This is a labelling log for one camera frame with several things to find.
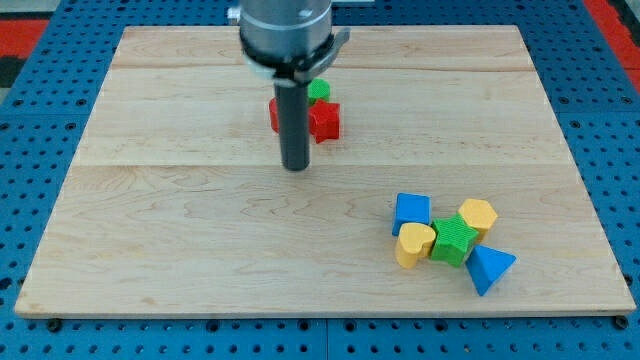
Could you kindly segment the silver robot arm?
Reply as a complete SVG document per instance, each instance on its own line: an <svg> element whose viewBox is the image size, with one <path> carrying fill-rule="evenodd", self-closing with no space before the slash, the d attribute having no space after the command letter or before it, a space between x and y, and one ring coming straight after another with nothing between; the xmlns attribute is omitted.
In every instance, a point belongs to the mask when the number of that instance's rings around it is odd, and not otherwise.
<svg viewBox="0 0 640 360"><path fill-rule="evenodd" d="M308 87L334 63L350 29L333 31L331 0L240 0L227 19L239 27L247 65L273 82L283 167L306 169Z"/></svg>

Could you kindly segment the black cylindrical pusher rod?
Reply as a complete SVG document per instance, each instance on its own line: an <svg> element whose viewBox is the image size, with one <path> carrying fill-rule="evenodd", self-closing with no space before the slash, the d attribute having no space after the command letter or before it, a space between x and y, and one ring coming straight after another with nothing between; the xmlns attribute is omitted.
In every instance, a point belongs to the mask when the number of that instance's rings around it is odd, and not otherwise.
<svg viewBox="0 0 640 360"><path fill-rule="evenodd" d="M309 110L306 86L274 86L281 163L286 170L305 170L309 155Z"/></svg>

